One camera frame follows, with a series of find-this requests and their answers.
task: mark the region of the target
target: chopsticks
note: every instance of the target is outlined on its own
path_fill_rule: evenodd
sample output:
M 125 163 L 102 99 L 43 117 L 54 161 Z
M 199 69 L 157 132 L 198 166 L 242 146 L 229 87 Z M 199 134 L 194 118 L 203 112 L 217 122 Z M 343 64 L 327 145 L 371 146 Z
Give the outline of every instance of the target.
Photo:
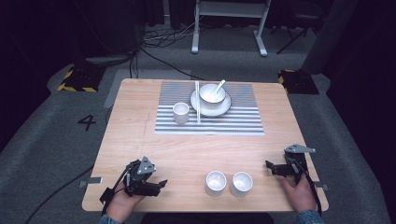
M 195 81 L 195 102 L 197 104 L 197 122 L 201 124 L 201 101 L 199 99 L 199 81 Z

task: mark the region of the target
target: black equipment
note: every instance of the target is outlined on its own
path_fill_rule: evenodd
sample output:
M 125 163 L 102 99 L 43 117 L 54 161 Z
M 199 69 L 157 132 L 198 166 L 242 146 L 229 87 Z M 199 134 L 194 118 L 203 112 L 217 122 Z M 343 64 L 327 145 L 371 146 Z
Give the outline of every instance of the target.
M 90 0 L 89 3 L 94 27 L 109 49 L 116 52 L 139 50 L 146 24 L 144 1 Z
M 318 193 L 315 189 L 315 184 L 312 181 L 308 173 L 308 167 L 306 165 L 305 153 L 314 153 L 316 150 L 310 147 L 303 147 L 298 144 L 293 144 L 285 148 L 285 160 L 286 164 L 274 165 L 270 161 L 265 161 L 265 165 L 272 171 L 273 175 L 293 175 L 296 185 L 300 182 L 301 175 L 305 174 L 308 180 L 309 187 L 312 190 L 315 201 L 318 204 L 318 213 L 321 215 L 321 204 L 318 197 Z
M 149 177 L 156 171 L 155 165 L 149 161 L 146 156 L 143 160 L 136 160 L 130 162 L 125 170 L 122 172 L 119 180 L 115 184 L 113 189 L 107 188 L 100 197 L 101 203 L 104 204 L 102 214 L 107 210 L 108 205 L 117 193 L 115 191 L 117 185 L 123 178 L 123 184 L 125 185 L 124 191 L 132 197 L 133 195 L 144 195 L 144 196 L 158 196 L 161 192 L 161 188 L 165 187 L 168 180 L 161 181 L 158 184 L 147 182 Z

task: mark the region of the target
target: number 4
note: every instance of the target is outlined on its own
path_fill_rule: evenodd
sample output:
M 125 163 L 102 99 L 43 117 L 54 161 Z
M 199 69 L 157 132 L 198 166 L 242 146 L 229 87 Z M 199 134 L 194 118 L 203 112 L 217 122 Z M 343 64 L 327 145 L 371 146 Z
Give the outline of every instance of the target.
M 87 124 L 87 127 L 85 128 L 85 132 L 87 132 L 90 129 L 91 124 L 96 123 L 96 121 L 92 121 L 92 120 L 93 120 L 93 116 L 89 115 L 89 116 L 79 120 L 78 123 Z

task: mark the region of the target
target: striped placemat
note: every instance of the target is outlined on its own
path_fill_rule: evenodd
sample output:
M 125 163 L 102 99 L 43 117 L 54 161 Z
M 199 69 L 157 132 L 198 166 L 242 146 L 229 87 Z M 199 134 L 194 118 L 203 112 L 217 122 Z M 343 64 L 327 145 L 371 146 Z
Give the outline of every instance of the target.
M 209 82 L 200 81 L 200 87 Z M 216 118 L 201 116 L 197 123 L 196 111 L 190 98 L 195 91 L 193 82 L 163 82 L 158 104 L 155 133 L 159 134 L 222 134 L 264 135 L 262 120 L 251 84 L 225 83 L 224 90 L 231 97 L 231 108 Z M 190 106 L 189 121 L 177 124 L 173 119 L 172 107 L 178 102 Z

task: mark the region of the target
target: metal stand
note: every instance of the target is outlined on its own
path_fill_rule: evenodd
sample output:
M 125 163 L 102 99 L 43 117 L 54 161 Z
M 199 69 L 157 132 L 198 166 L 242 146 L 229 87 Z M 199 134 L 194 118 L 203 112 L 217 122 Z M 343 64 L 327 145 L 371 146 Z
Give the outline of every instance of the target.
M 259 30 L 253 31 L 254 37 L 259 47 L 260 55 L 266 57 L 268 55 L 262 42 L 262 29 L 267 19 L 268 10 L 271 0 L 266 0 L 265 4 L 245 4 L 245 3 L 228 3 L 228 2 L 206 2 L 196 0 L 195 8 L 195 28 L 192 38 L 191 53 L 198 53 L 199 44 L 199 17 L 206 16 L 226 16 L 226 17 L 248 17 L 261 18 Z

